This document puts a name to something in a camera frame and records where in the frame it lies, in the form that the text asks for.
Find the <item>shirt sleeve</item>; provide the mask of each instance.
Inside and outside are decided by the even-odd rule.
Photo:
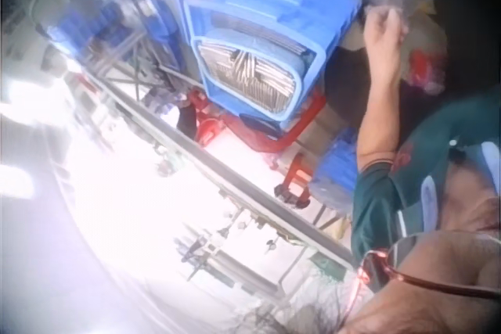
[[[369,250],[387,249],[398,240],[396,217],[402,208],[391,164],[375,163],[359,175],[355,187],[351,251],[358,264]]]

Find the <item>green shirt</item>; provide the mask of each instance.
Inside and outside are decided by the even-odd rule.
[[[355,188],[351,251],[387,249],[402,237],[435,230],[447,166],[465,152],[492,177],[499,194],[500,86],[428,117],[398,151],[393,165],[375,163]],[[485,154],[494,158],[486,160]]]

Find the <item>red patch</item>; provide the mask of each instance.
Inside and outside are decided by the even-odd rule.
[[[391,172],[396,172],[400,170],[401,167],[407,166],[412,157],[414,145],[411,142],[406,142],[400,150],[398,151],[395,160],[393,161],[393,166],[391,167]]]

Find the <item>metal rail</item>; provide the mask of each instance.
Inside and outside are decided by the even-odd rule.
[[[129,111],[139,125],[159,143],[179,150],[217,186],[224,187],[226,191],[241,199],[252,210],[257,211],[270,222],[276,223],[301,241],[316,248],[320,253],[342,264],[348,270],[354,269],[356,265],[353,256],[345,246],[323,234],[313,224],[297,216],[282,203],[201,149],[195,142],[150,113],[145,107],[123,93],[122,90],[108,80],[99,78],[91,72],[88,72],[88,76],[99,88]]]

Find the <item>glasses frame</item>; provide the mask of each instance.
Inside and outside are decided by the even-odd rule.
[[[482,236],[487,237],[488,239],[492,239],[494,242],[497,242],[501,244],[501,241],[498,239],[490,236],[490,235],[485,235],[481,234]],[[479,299],[487,299],[487,300],[501,300],[501,290],[498,289],[490,289],[487,287],[470,287],[470,286],[462,286],[462,285],[456,285],[456,284],[441,284],[437,282],[429,282],[420,278],[413,277],[411,275],[407,275],[405,273],[401,273],[400,271],[397,271],[395,268],[390,266],[388,263],[388,255],[391,253],[391,250],[395,247],[394,244],[389,250],[370,250],[369,252],[366,253],[366,255],[363,257],[362,260],[362,266],[357,270],[357,277],[355,281],[355,285],[351,291],[350,294],[350,300],[348,301],[348,306],[344,312],[344,317],[341,320],[340,328],[344,326],[346,323],[346,320],[348,319],[348,316],[350,315],[351,311],[353,310],[353,307],[355,306],[355,301],[356,298],[359,294],[360,289],[362,288],[362,284],[367,285],[369,284],[370,277],[366,273],[366,263],[367,261],[373,256],[372,258],[382,266],[384,272],[386,275],[389,277],[390,281],[396,280],[399,282],[404,282],[408,283],[412,286],[420,287],[422,289],[429,289],[432,291],[438,291],[440,293],[447,293],[449,295],[456,295],[456,296],[466,296],[466,297],[475,297]]]

